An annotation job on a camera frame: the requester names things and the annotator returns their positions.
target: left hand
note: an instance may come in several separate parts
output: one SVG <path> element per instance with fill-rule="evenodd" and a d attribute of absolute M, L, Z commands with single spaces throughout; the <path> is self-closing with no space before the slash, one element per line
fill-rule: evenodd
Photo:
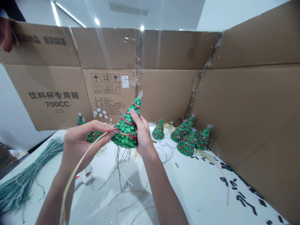
<path fill-rule="evenodd" d="M 92 143 L 86 142 L 88 133 L 92 131 L 108 132 L 108 134 L 97 141 L 89 150 L 78 167 L 77 173 L 83 171 L 90 164 L 99 149 L 109 142 L 116 132 L 110 125 L 97 120 L 70 128 L 65 135 L 60 172 L 68 173 L 68 175 L 72 173 L 77 163 L 92 145 Z"/>

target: right hand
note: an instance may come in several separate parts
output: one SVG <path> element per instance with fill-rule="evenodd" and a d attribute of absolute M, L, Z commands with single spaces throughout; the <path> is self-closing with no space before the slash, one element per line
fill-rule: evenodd
<path fill-rule="evenodd" d="M 156 153 L 156 150 L 152 142 L 148 122 L 142 115 L 139 117 L 134 109 L 130 110 L 130 114 L 137 125 L 137 152 L 142 158 L 153 156 Z"/>

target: white wall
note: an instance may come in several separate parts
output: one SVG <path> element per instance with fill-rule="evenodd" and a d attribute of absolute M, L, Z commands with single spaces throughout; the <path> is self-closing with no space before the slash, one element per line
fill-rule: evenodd
<path fill-rule="evenodd" d="M 206 0 L 199 31 L 224 31 L 289 0 Z"/>
<path fill-rule="evenodd" d="M 16 3 L 28 23 L 56 25 L 50 1 L 16 0 Z M 61 10 L 58 13 L 63 26 L 79 26 Z M 4 11 L 1 16 L 7 17 Z M 14 149 L 28 151 L 55 131 L 36 131 L 2 64 L 0 82 L 0 141 Z"/>

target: green christmas tree decoration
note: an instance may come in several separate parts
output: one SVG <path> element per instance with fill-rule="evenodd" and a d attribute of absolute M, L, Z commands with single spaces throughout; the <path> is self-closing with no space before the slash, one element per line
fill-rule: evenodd
<path fill-rule="evenodd" d="M 190 132 L 190 128 L 187 127 L 186 121 L 187 120 L 184 120 L 171 134 L 171 139 L 173 141 L 179 143 L 183 137 Z"/>
<path fill-rule="evenodd" d="M 90 132 L 87 135 L 87 142 L 93 143 L 93 136 L 94 136 L 94 132 Z"/>
<path fill-rule="evenodd" d="M 81 117 L 81 113 L 78 113 L 78 119 L 77 119 L 77 127 L 80 126 L 82 124 L 82 117 Z"/>
<path fill-rule="evenodd" d="M 188 119 L 186 126 L 190 129 L 193 129 L 195 127 L 195 122 L 194 122 L 195 114 L 192 115 L 191 118 Z"/>
<path fill-rule="evenodd" d="M 135 148 L 138 145 L 137 125 L 131 118 L 130 110 L 133 108 L 140 116 L 140 104 L 143 92 L 141 91 L 135 101 L 121 117 L 119 123 L 115 126 L 116 133 L 112 141 L 123 148 Z"/>
<path fill-rule="evenodd" d="M 161 119 L 152 131 L 152 137 L 156 140 L 162 140 L 165 134 L 163 133 L 163 120 Z"/>
<path fill-rule="evenodd" d="M 209 142 L 209 131 L 210 131 L 210 128 L 212 128 L 212 127 L 213 127 L 213 125 L 208 124 L 204 130 L 196 132 L 197 141 L 195 143 L 195 148 L 197 148 L 199 150 L 204 150 L 204 148 L 207 146 L 207 144 Z"/>
<path fill-rule="evenodd" d="M 183 155 L 192 156 L 194 154 L 196 141 L 197 138 L 195 137 L 195 133 L 192 131 L 177 144 L 177 149 Z"/>
<path fill-rule="evenodd" d="M 100 137 L 103 134 L 101 131 L 94 131 L 93 137 L 92 137 L 92 142 L 95 142 L 98 137 Z"/>

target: small white paper piece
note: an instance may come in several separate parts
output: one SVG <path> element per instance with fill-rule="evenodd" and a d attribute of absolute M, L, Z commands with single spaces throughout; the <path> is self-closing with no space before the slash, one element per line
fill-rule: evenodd
<path fill-rule="evenodd" d="M 129 79 L 128 76 L 121 76 L 122 88 L 129 88 Z"/>

